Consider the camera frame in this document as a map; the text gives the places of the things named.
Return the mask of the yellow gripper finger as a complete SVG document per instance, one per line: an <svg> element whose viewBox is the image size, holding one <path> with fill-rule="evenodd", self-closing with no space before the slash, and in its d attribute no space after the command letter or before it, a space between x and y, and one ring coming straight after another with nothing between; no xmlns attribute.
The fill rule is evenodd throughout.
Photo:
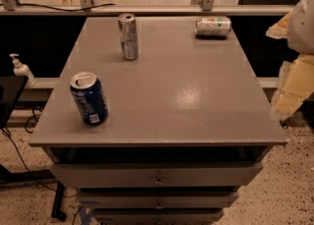
<svg viewBox="0 0 314 225"><path fill-rule="evenodd" d="M271 116L286 120L314 92L314 56L300 54L280 68L278 88L271 100Z"/></svg>
<svg viewBox="0 0 314 225"><path fill-rule="evenodd" d="M274 39L287 38L290 16L291 13L284 15L277 23L267 29L266 35Z"/></svg>

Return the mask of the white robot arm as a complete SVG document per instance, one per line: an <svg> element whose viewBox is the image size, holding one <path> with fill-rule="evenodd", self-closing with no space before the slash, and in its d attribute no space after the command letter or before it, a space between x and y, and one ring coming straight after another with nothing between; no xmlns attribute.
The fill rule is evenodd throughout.
<svg viewBox="0 0 314 225"><path fill-rule="evenodd" d="M266 31L268 37L286 39L298 53L280 68L278 88L271 100L271 115L283 121L314 92L314 0L300 0L293 10Z"/></svg>

